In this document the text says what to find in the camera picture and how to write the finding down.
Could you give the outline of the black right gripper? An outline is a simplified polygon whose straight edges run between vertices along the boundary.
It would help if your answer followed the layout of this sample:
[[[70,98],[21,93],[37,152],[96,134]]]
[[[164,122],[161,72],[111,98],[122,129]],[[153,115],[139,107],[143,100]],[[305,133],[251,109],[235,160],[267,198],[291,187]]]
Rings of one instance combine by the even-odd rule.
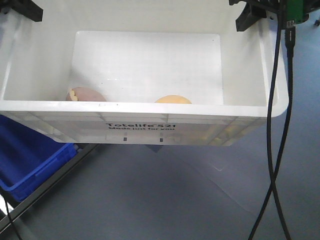
[[[235,20],[237,32],[244,32],[260,19],[267,17],[266,11],[276,13],[280,7],[279,0],[229,0],[230,6],[239,2],[247,3],[239,17]],[[293,3],[294,7],[298,6],[298,2],[302,3],[303,14],[309,14],[320,9],[319,0],[285,0],[288,6]]]

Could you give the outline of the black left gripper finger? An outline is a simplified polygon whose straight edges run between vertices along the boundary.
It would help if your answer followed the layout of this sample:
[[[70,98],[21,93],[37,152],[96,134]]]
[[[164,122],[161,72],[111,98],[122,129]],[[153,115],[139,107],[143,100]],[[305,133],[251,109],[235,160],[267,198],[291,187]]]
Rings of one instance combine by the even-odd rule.
[[[2,9],[12,9],[34,22],[43,20],[43,9],[32,0],[1,0]]]

